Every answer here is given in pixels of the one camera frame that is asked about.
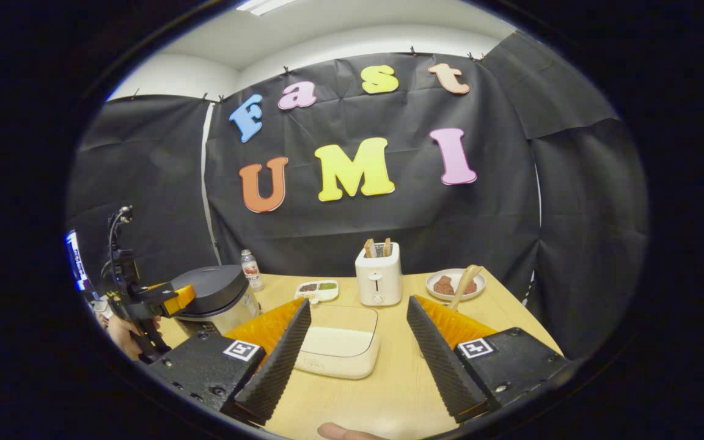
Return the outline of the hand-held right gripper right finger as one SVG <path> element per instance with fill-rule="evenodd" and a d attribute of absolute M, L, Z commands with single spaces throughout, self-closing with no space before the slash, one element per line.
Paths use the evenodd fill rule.
<path fill-rule="evenodd" d="M 525 329 L 495 331 L 424 297 L 409 298 L 407 321 L 459 424 L 524 399 L 570 364 Z"/>

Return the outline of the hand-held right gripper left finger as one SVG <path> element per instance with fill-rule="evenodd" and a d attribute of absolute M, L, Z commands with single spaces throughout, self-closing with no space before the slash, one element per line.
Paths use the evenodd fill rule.
<path fill-rule="evenodd" d="M 290 380 L 310 324 L 310 301 L 297 298 L 223 334 L 201 329 L 149 370 L 217 413 L 263 425 Z"/>

